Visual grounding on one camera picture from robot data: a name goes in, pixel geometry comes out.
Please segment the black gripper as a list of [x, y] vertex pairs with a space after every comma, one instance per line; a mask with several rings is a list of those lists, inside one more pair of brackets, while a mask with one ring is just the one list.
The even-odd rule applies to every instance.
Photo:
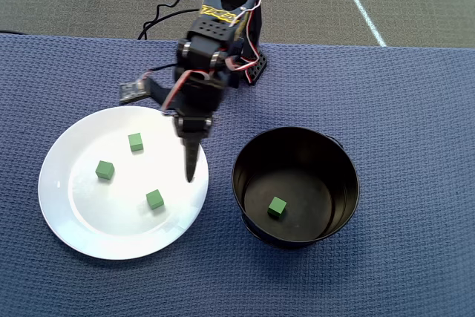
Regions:
[[177, 136], [185, 149], [186, 179], [194, 178], [200, 141], [208, 137], [212, 117], [223, 100], [219, 88], [185, 88], [172, 96], [166, 111], [171, 111]]

